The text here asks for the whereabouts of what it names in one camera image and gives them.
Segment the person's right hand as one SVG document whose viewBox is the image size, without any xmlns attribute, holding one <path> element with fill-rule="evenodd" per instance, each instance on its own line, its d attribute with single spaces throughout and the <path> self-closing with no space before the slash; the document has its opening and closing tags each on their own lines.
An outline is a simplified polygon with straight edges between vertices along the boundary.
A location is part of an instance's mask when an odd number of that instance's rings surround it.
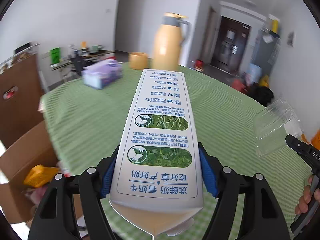
<svg viewBox="0 0 320 240">
<path fill-rule="evenodd" d="M 311 193 L 310 186 L 311 186 L 312 182 L 313 182 L 313 175 L 311 175 L 308 178 L 308 185 L 306 185 L 304 187 L 303 195 L 299 198 L 299 202 L 295 207 L 295 214 L 296 215 L 299 215 L 301 213 L 306 213 L 308 211 L 308 209 L 309 209 L 308 204 L 310 203 L 312 196 L 314 196 L 314 199 L 317 200 L 317 202 L 320 201 L 319 189 L 316 189 L 314 191 L 314 194 Z"/>
</svg>

